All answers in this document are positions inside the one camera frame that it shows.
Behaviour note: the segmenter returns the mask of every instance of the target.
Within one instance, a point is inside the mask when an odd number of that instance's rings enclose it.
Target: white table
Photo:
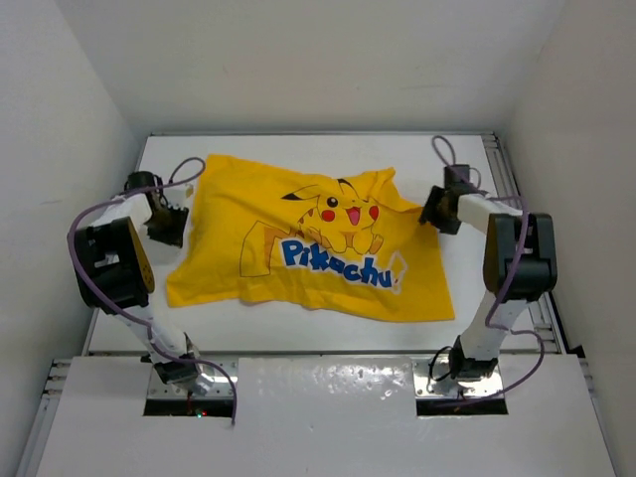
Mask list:
[[[504,382],[536,358],[503,355]],[[404,357],[241,359],[236,427],[143,416],[150,373],[133,357],[74,359],[37,475],[613,475],[572,355],[547,356],[508,415],[463,417],[415,415]]]
[[[146,143],[139,170],[167,178],[183,159],[231,154],[301,172],[332,177],[393,166],[400,192],[424,204],[431,183],[442,184],[443,164],[430,147],[429,135],[279,135],[279,136],[153,136]],[[479,135],[449,136],[459,163],[478,168],[482,188],[495,192],[493,175]],[[184,167],[187,177],[198,167]],[[440,237],[444,269],[455,309],[455,320],[395,324],[373,321],[329,310],[308,311],[301,306],[270,302],[246,306],[228,300],[201,306],[169,308],[165,279],[177,262],[153,264],[157,289],[152,295],[155,313],[163,313],[186,331],[202,351],[209,352],[405,352],[435,351],[452,344],[473,319],[484,293],[481,274],[485,238],[469,226],[456,237]],[[533,327],[525,312],[516,329]],[[505,350],[536,350],[529,337],[508,337]],[[126,327],[99,312],[94,322],[90,352],[142,352]]]

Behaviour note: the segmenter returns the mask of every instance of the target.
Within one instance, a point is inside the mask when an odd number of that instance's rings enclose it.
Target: pikachu ear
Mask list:
[[[351,182],[349,182],[347,179],[338,179],[338,185],[340,186],[340,190],[345,197],[349,197],[351,199],[360,199],[358,191],[356,191],[356,188],[352,186]]]
[[[307,201],[309,199],[315,199],[320,195],[318,191],[318,184],[303,187],[295,192],[283,196],[281,199],[285,201]]]

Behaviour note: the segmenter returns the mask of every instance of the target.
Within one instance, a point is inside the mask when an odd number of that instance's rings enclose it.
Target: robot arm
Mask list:
[[[453,166],[468,177],[469,166]],[[443,234],[456,235],[461,223],[486,236],[483,278],[486,292],[470,326],[455,340],[450,351],[450,377],[479,380],[489,376],[498,364],[501,345],[519,315],[529,303],[551,291],[557,283],[557,259],[552,218],[529,214],[524,254],[511,286],[500,305],[491,312],[500,293],[520,240],[522,211],[487,196],[474,193],[452,168],[444,169],[444,187],[434,186],[424,206],[420,223],[431,223]]]
[[[160,183],[151,173],[137,172],[128,177],[127,189],[155,186],[155,181]],[[155,282],[145,249],[161,257],[178,250],[182,246],[187,217],[188,209],[171,205],[161,192],[150,192],[110,206],[101,217],[75,234],[78,258],[90,279],[117,306],[140,322],[115,313],[79,277],[78,284],[88,306],[113,315],[135,334],[164,384],[204,395],[214,383],[214,371],[198,364],[175,362],[156,352],[158,348],[180,359],[199,356],[184,332],[152,312],[149,300]]]

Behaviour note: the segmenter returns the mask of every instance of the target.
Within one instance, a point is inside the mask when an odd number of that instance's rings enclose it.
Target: white wall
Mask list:
[[[150,130],[499,128],[563,0],[57,0]]]
[[[636,2],[567,4],[507,143],[522,192],[555,218],[557,305],[636,475]]]
[[[14,475],[52,358],[89,312],[73,217],[122,184],[138,144],[53,0],[0,2],[0,476]]]

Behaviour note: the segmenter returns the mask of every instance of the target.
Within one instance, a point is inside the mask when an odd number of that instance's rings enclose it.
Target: yellow cloth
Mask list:
[[[211,155],[170,306],[290,301],[394,322],[453,319],[437,231],[394,169],[332,179]]]

